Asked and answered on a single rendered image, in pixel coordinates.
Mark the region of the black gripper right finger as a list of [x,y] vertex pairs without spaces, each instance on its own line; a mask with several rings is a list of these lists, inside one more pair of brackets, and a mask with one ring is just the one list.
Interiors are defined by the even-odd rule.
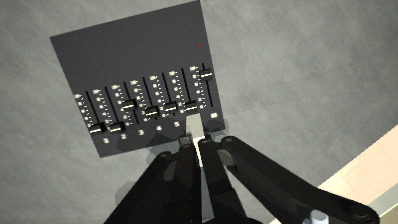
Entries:
[[216,224],[250,224],[224,166],[281,224],[380,224],[371,207],[314,187],[235,136],[214,142],[193,115]]

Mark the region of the dark grey lighting desk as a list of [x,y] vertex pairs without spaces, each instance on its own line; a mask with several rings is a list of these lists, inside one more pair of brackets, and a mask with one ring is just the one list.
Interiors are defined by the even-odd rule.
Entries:
[[199,0],[49,38],[100,158],[226,129]]

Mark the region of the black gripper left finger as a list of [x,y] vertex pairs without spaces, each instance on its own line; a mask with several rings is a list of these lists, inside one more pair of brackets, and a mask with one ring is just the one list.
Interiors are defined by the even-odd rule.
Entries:
[[202,163],[193,115],[186,116],[186,134],[177,141],[179,151],[158,154],[104,224],[202,223]]

